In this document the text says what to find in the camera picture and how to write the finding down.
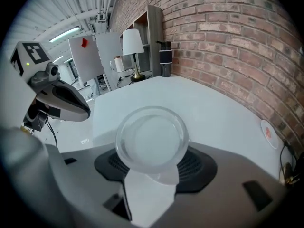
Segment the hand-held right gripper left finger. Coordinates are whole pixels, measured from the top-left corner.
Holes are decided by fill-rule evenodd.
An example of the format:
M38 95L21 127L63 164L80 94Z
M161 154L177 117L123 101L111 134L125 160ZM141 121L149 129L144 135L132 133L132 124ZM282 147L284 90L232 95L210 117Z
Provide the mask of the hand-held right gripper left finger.
M132 222L156 222L174 203L175 185L158 183L140 172L129 170L124 187Z

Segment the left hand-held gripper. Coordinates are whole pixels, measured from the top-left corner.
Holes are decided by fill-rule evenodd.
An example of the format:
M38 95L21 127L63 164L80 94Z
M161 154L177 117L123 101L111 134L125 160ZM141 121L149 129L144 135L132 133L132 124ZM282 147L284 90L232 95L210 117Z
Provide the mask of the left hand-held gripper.
M10 62L36 94L23 120L26 127L41 131L50 117L72 122L90 117L86 100L61 79L59 66L39 42L18 42Z

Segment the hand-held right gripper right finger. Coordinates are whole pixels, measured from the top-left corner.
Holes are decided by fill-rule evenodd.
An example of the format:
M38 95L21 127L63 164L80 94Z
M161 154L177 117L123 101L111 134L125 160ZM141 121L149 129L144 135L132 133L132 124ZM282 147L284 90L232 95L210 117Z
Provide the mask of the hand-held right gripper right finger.
M162 173L148 174L147 176L162 185L176 186L179 184L179 172L177 166L170 167Z

